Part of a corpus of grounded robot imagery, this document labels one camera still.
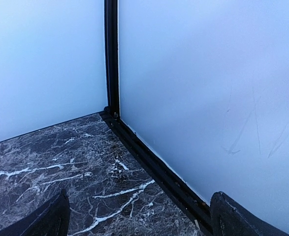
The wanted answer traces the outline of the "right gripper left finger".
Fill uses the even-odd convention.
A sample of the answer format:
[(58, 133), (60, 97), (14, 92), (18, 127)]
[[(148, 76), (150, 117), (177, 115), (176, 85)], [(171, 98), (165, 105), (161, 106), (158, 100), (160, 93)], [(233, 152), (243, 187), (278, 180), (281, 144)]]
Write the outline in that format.
[(69, 198), (62, 189), (27, 217), (0, 230), (0, 236), (66, 236), (69, 220)]

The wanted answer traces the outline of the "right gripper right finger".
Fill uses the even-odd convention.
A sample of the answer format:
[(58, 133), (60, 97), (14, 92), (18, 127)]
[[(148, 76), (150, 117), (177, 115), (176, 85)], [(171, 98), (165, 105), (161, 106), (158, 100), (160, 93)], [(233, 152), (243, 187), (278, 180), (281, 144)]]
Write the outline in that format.
[(213, 194), (211, 224), (215, 236), (286, 236), (287, 233), (254, 216), (224, 192)]

